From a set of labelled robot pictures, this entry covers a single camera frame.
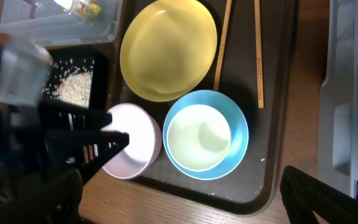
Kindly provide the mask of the wooden chopstick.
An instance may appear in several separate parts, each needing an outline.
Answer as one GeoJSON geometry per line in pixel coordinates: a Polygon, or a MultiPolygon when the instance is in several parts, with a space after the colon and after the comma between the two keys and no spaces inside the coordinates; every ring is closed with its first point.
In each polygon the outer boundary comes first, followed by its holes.
{"type": "Polygon", "coordinates": [[[258,107],[264,108],[264,80],[263,80],[263,61],[262,61],[262,35],[260,21],[260,1],[254,0],[255,11],[255,46],[256,46],[256,65],[257,65],[257,94],[258,107]]]}
{"type": "Polygon", "coordinates": [[[221,33],[221,41],[219,45],[218,59],[216,64],[216,72],[214,76],[214,85],[213,85],[214,91],[219,90],[219,83],[220,83],[221,73],[223,69],[223,60],[224,60],[224,53],[226,47],[227,32],[228,32],[229,21],[231,16],[231,7],[232,7],[232,0],[227,0],[224,20],[223,20],[223,28],[221,33]]]}

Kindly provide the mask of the light blue bowl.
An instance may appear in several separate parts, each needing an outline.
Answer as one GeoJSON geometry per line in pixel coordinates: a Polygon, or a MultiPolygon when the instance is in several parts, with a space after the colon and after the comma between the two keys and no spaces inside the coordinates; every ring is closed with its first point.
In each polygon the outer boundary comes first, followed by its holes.
{"type": "Polygon", "coordinates": [[[242,110],[229,97],[213,90],[197,90],[181,97],[170,108],[163,124],[162,136],[167,156],[178,170],[194,179],[214,180],[228,175],[241,163],[249,143],[249,128],[242,110]],[[204,172],[190,171],[178,165],[173,160],[167,146],[167,130],[169,122],[176,113],[191,105],[208,105],[217,109],[226,118],[231,129],[232,138],[228,154],[220,164],[204,172]]]}

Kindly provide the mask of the white tissue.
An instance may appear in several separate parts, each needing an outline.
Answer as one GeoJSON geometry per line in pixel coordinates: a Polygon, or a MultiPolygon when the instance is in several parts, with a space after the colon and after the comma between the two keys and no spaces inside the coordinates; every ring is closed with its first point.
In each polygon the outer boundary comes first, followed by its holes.
{"type": "Polygon", "coordinates": [[[73,5],[73,0],[54,0],[64,10],[69,10],[73,5]]]}

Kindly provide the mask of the green orange snack wrapper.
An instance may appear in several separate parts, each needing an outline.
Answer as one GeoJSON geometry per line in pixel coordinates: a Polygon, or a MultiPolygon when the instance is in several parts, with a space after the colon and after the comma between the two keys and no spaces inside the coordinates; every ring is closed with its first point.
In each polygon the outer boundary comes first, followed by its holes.
{"type": "Polygon", "coordinates": [[[78,0],[75,14],[86,21],[94,21],[101,13],[102,7],[93,0],[78,0]]]}

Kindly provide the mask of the white bowl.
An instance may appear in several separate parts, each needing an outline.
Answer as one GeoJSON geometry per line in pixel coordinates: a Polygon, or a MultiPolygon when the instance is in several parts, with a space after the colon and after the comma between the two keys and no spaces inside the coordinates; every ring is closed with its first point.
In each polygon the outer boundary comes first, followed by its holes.
{"type": "Polygon", "coordinates": [[[143,108],[132,103],[113,106],[108,113],[112,121],[102,130],[127,133],[129,144],[103,170],[117,179],[133,179],[157,159],[162,148],[160,127],[143,108]]]}

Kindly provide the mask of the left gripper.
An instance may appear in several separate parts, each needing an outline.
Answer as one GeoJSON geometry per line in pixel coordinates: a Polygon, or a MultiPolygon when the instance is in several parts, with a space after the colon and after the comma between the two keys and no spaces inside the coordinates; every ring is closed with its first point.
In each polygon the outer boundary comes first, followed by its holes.
{"type": "Polygon", "coordinates": [[[15,191],[18,180],[33,174],[49,179],[71,169],[87,183],[129,145],[127,133],[96,131],[111,121],[105,111],[62,101],[0,104],[0,190],[15,191]]]}

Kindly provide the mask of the white cup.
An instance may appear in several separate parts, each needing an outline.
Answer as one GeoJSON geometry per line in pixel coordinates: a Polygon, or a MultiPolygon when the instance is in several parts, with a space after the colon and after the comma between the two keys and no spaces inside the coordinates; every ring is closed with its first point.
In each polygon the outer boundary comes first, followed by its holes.
{"type": "Polygon", "coordinates": [[[204,172],[220,164],[229,152],[231,129],[226,118],[208,105],[183,108],[169,122],[168,151],[181,167],[204,172]]]}

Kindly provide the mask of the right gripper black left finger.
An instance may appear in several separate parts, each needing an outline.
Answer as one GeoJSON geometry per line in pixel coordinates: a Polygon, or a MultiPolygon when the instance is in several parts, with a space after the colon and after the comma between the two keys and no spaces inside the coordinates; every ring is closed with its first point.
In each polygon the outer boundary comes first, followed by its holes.
{"type": "Polygon", "coordinates": [[[80,172],[68,170],[0,205],[0,223],[76,223],[82,193],[80,172]]]}

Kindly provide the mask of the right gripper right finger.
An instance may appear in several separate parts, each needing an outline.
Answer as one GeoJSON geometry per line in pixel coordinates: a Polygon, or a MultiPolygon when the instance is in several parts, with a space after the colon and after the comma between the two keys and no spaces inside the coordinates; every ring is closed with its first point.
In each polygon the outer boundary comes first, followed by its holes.
{"type": "Polygon", "coordinates": [[[280,181],[282,202],[291,223],[358,223],[358,202],[293,166],[280,181]]]}

